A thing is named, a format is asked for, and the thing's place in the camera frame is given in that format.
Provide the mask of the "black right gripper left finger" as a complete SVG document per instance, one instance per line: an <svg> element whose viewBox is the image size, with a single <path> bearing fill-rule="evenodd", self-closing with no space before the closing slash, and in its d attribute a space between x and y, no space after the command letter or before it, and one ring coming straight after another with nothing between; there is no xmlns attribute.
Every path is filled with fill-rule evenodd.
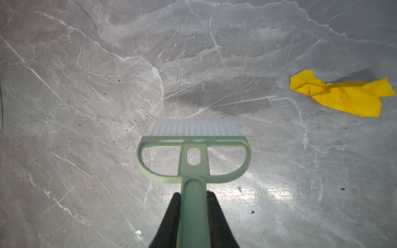
<svg viewBox="0 0 397 248"><path fill-rule="evenodd" d="M150 248L176 248L179 219L181 213L181 194L173 194L158 231Z"/></svg>

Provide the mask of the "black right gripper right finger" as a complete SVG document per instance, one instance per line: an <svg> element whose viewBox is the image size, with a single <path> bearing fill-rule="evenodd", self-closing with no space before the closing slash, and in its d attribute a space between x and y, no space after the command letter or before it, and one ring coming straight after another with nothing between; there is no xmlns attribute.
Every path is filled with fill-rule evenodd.
<svg viewBox="0 0 397 248"><path fill-rule="evenodd" d="M207 191L207 210L212 248L240 248L234 238L222 208L212 191Z"/></svg>

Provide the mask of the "green hand brush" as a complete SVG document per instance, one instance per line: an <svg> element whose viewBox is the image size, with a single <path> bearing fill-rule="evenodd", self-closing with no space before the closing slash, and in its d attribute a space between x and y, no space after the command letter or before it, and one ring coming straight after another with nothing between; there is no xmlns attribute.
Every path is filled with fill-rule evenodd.
<svg viewBox="0 0 397 248"><path fill-rule="evenodd" d="M176 175L162 175L143 162L143 150L150 147L178 147L180 156ZM208 158L210 147L242 147L243 164L225 175L212 175ZM224 184L241 177L248 169L252 151L231 119L158 119L141 138L136 158L142 173L150 180L181 185L181 213L177 248L211 248L207 210L207 185Z"/></svg>

